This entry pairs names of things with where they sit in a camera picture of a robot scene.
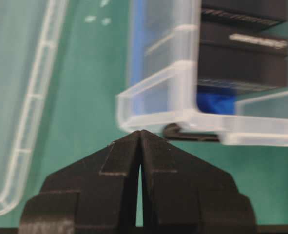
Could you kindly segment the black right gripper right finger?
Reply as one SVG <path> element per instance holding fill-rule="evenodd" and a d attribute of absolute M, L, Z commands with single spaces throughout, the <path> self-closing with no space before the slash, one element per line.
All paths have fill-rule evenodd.
<path fill-rule="evenodd" d="M 248 197 L 231 174 L 141 131 L 143 221 L 153 234 L 254 234 Z"/>

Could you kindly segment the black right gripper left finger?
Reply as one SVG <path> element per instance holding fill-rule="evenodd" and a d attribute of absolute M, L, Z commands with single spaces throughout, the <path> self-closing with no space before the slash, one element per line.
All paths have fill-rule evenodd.
<path fill-rule="evenodd" d="M 140 131 L 48 175 L 20 234 L 128 234 L 136 224 Z"/>

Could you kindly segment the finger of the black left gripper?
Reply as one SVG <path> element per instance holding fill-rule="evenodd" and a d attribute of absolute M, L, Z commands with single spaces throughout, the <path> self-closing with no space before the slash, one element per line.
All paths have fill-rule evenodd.
<path fill-rule="evenodd" d="M 165 139 L 174 141 L 219 141 L 216 134 L 182 132 L 176 123 L 165 126 L 162 135 Z"/>

